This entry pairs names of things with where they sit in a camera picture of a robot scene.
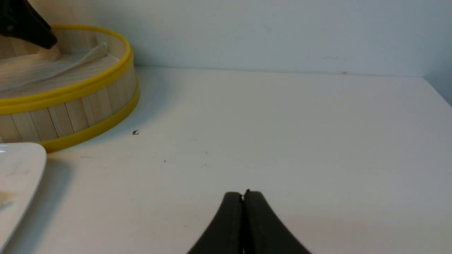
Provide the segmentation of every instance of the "white table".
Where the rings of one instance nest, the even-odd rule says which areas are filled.
[[[452,108],[423,79],[138,77],[125,121],[49,155],[5,253],[184,254],[247,188],[315,254],[452,253]]]

